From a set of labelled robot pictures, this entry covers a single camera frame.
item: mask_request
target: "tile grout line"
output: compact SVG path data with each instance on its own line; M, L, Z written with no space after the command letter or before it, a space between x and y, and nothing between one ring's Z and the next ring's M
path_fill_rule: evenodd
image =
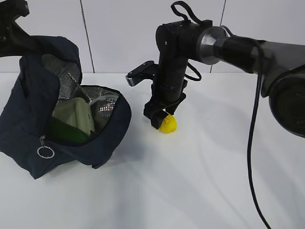
M89 35L88 35L88 30L87 30L87 23L86 23L86 19L85 19L85 13L84 13L83 5L82 5L82 0L80 0L80 3L81 3L82 20L84 22L84 26L85 26L85 30L86 30L86 36L87 36L87 42L88 42L88 46L89 46L89 53L90 53L90 58L91 58L92 69L93 69L93 73L95 73L93 58L92 58L92 52L91 52L91 46L90 46L90 41L89 41Z
M223 23L223 19L224 19L224 9L225 9L225 4L226 4L226 3L227 3L227 0L224 0L224 8L223 8L223 12L222 12L222 14L221 14L221 19L220 19L220 24L219 24L219 26L221 26L222 23Z
M223 19L224 19L224 9L225 9L225 4L227 3L227 0L224 0L224 8L223 8L223 12L221 14L221 19L220 19L220 24L219 26L221 26L223 24Z

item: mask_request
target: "black strap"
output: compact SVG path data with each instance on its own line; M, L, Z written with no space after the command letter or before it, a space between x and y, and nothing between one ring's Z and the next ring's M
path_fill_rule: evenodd
M187 63L187 66L198 76L198 78L191 77L187 74L185 74L185 77L189 80L193 80L193 81L197 81L197 82L201 81L202 76L201 76L200 72L194 66L192 66L190 63Z
M188 4L186 4L184 1L176 1L176 2L174 2L174 3L171 5L171 8L172 8L173 13L174 13L175 15L177 15L178 17L183 17L183 19L184 19L185 21L190 22L190 20L188 19L188 17L187 17L185 14L180 13L180 12L176 9L176 6L182 6L182 7L186 10L186 12L189 14L190 18L191 18L194 22L196 22L196 23L199 24L199 25L202 24L202 21L201 21L200 19L198 19L198 18L195 16L195 14L193 13L191 7L190 7Z

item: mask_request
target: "silver foil lining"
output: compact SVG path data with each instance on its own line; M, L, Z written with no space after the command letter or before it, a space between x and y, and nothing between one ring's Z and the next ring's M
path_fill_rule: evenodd
M58 76L61 87L57 104L73 98L80 79L80 69L75 63L64 62L51 54L42 56L44 67Z
M60 80L57 104L76 97L83 98L91 106L96 132L101 131L109 121L119 95L98 86L81 87L78 84L81 72L75 63L61 61L51 54L43 55L42 62Z

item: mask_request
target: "white tiled wall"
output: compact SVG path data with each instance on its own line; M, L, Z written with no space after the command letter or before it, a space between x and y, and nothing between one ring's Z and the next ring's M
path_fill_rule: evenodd
M78 0L28 0L30 14L17 23L30 35L64 36L74 42L81 57L82 70L92 72L90 53ZM0 59L0 72L19 72L20 57Z
M31 35L65 36L80 49L84 73L93 72L79 0L28 0L30 15L18 24ZM158 60L155 31L162 23L179 20L173 0L82 0L94 68L97 73L126 73L146 60ZM305 1L188 0L200 19L222 23L235 34L276 42L304 44ZM18 72L19 57L0 59L0 72ZM210 67L195 66L203 73ZM225 63L214 73L240 72Z
M155 33L159 25L182 18L173 14L173 0L83 0L95 70L125 73L147 60L157 61ZM224 0L189 0L194 13L219 25ZM197 65L201 72L210 66Z

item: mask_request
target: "black handle strap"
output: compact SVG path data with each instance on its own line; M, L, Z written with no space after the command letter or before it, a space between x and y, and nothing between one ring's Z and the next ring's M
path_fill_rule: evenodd
M187 17L187 15L185 15L185 14L179 12L179 11L177 10L176 6L182 6L182 7L186 10L186 12L189 14L190 18L191 18L194 22L196 22L197 24L199 24L199 25L201 25L201 26L209 26L209 25L211 25L211 22L212 22L212 21L210 21L210 20L204 20L204 21L202 21L202 20L200 20L199 18L197 18L197 17L195 16L194 12L192 11L191 7L190 7L187 3L185 3L184 1L176 1L176 2L174 2L174 3L171 5L171 8L172 8L173 13L174 13L175 15L177 15L178 17L183 17L183 19L184 19L186 22L191 22L191 21L189 20L189 18Z

